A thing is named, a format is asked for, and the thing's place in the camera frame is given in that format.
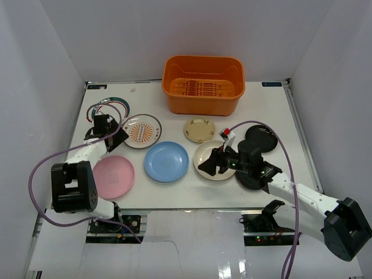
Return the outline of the white plate green rim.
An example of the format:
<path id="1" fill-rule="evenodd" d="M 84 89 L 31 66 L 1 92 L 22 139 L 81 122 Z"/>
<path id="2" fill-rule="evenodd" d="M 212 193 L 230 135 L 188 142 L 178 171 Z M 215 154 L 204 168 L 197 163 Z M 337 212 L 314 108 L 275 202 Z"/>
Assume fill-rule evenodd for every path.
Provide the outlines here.
<path id="1" fill-rule="evenodd" d="M 116 120 L 119 119 L 119 117 L 117 116 L 116 110 L 114 108 L 112 108 L 111 106 L 105 105 L 106 103 L 116 107 L 117 110 L 120 112 L 120 114 L 121 114 L 121 124 L 123 124 L 128 119 L 128 117 L 130 116 L 131 108 L 130 108 L 129 103 L 122 98 L 112 96 L 112 97 L 108 97 L 108 98 L 100 100 L 97 103 L 97 105 L 94 106 L 91 109 L 91 115 L 88 118 L 90 122 L 93 121 L 93 118 L 94 118 L 95 115 L 109 114 L 111 116 L 114 116 L 116 118 Z"/>

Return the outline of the white plate orange sunburst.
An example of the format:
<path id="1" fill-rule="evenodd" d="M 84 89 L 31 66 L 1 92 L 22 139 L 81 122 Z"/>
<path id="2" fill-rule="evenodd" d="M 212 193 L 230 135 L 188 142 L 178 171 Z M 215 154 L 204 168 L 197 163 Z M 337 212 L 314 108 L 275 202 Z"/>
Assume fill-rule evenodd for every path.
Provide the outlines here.
<path id="1" fill-rule="evenodd" d="M 122 125 L 128 134 L 124 143 L 133 149 L 146 149 L 154 145 L 162 135 L 160 121 L 149 114 L 137 114 L 129 117 Z"/>

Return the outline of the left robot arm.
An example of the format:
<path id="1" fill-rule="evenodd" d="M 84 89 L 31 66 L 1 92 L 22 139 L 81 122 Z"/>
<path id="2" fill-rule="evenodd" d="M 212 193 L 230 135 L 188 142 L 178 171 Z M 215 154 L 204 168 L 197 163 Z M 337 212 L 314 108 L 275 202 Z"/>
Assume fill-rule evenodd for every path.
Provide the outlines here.
<path id="1" fill-rule="evenodd" d="M 103 225 L 116 232 L 123 225 L 119 206 L 98 196 L 93 168 L 128 138 L 109 115 L 94 116 L 94 126 L 85 135 L 85 146 L 64 163 L 51 168 L 52 206 L 57 213 L 84 213 L 103 219 Z"/>

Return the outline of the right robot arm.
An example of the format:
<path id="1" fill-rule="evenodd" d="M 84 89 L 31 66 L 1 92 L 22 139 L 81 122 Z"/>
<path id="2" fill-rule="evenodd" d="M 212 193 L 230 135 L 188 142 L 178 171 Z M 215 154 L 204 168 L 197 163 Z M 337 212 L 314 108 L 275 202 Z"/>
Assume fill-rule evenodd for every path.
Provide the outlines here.
<path id="1" fill-rule="evenodd" d="M 354 199 L 340 200 L 293 183 L 246 140 L 238 144 L 236 151 L 229 146 L 213 148 L 198 169 L 210 176 L 233 169 L 247 175 L 254 188 L 276 196 L 262 211 L 263 227 L 268 231 L 275 232 L 280 227 L 298 230 L 324 243 L 332 254 L 346 262 L 371 239 L 371 227 Z"/>

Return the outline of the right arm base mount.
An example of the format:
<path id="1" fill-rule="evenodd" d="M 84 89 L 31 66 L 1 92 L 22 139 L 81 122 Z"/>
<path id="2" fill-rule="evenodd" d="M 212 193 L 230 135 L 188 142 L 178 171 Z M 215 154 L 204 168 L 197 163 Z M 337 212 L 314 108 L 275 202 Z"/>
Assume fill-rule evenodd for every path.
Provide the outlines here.
<path id="1" fill-rule="evenodd" d="M 294 230 L 280 227 L 274 220 L 277 209 L 284 205 L 284 202 L 274 200 L 264 209 L 248 211 L 241 215 L 239 223 L 244 228 L 246 247 L 291 246 L 293 244 Z"/>

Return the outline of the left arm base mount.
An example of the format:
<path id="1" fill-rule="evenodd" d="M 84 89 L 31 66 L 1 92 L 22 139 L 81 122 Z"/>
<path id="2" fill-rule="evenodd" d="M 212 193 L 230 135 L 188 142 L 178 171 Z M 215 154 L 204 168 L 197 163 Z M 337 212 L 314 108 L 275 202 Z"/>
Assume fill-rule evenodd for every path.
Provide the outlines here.
<path id="1" fill-rule="evenodd" d="M 88 226 L 85 242 L 87 244 L 140 244 L 145 230 L 142 216 L 125 214 L 115 217 L 113 223 L 91 221 Z"/>

